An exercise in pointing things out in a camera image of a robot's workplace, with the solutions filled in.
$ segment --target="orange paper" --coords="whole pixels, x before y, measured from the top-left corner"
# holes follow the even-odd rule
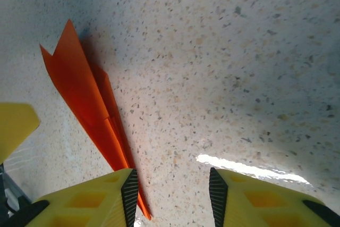
[[[135,168],[107,73],[85,57],[77,33],[67,21],[53,56],[40,46],[53,84],[113,170]],[[150,210],[139,183],[138,206]]]

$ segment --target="terrazzo floor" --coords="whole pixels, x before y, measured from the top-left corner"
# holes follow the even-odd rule
[[[53,86],[68,18],[109,74],[153,220],[214,226],[212,166],[340,213],[339,0],[1,0],[0,101],[39,128],[5,168],[30,198],[111,172]]]

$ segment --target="yellow plastic part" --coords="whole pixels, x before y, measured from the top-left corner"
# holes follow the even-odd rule
[[[0,103],[0,163],[38,126],[38,116],[30,105]]]
[[[233,171],[217,172],[228,185],[223,227],[329,226],[302,202],[324,205],[314,197]]]
[[[39,198],[50,204],[27,227],[126,227],[121,189],[132,169],[123,169]],[[137,191],[131,205],[132,225]]]

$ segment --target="white floor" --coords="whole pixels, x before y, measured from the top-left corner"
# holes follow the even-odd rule
[[[47,75],[70,18],[108,72],[154,219],[213,226],[211,166],[340,213],[339,0],[1,0],[0,101],[40,127],[5,162],[32,198],[111,171]]]

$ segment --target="speckled floor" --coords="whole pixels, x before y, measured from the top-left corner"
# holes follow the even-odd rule
[[[340,213],[339,0],[1,0],[0,100],[40,127],[5,162],[32,198],[111,171],[47,75],[70,18],[110,76],[154,219],[213,226],[212,165]]]

